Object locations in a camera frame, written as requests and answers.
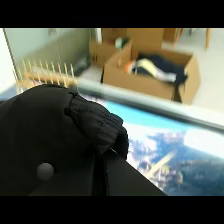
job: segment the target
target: floor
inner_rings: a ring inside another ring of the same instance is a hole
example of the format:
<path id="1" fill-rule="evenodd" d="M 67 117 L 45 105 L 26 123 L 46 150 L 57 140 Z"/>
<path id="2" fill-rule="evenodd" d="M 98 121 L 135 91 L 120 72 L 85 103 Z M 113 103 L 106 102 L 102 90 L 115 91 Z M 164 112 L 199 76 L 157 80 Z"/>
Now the floor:
<path id="1" fill-rule="evenodd" d="M 209 49 L 205 50 L 206 29 L 200 28 L 189 35 L 184 29 L 175 50 L 197 56 L 201 85 L 193 105 L 224 113 L 224 28 L 212 28 Z M 174 50 L 173 44 L 163 43 L 163 48 Z M 102 70 L 91 67 L 82 78 L 100 82 Z"/>

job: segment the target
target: black fabric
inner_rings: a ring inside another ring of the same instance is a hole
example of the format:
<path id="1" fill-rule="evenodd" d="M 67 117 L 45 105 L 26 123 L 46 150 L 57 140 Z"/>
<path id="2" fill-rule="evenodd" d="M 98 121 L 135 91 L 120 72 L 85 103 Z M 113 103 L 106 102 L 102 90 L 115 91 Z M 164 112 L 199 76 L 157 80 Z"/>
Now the black fabric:
<path id="1" fill-rule="evenodd" d="M 162 70 L 165 73 L 174 73 L 176 74 L 176 81 L 173 83 L 176 86 L 184 84 L 188 78 L 187 75 L 184 73 L 184 66 L 177 65 L 170 60 L 165 59 L 164 57 L 157 55 L 157 54 L 144 54 L 139 53 L 137 57 L 137 61 L 141 59 L 148 59 L 150 60 L 157 68 Z M 144 74 L 144 69 L 138 69 L 138 73 Z"/>
<path id="2" fill-rule="evenodd" d="M 122 124 L 75 89 L 57 85 L 37 86 L 5 101 L 0 105 L 0 195 L 120 195 L 134 182 L 127 194 L 142 194 L 144 188 L 153 195 L 148 180 L 127 173 L 133 170 L 125 168 L 128 135 Z M 54 168 L 47 182 L 37 176 L 42 163 Z M 123 165 L 111 169 L 114 164 Z"/>

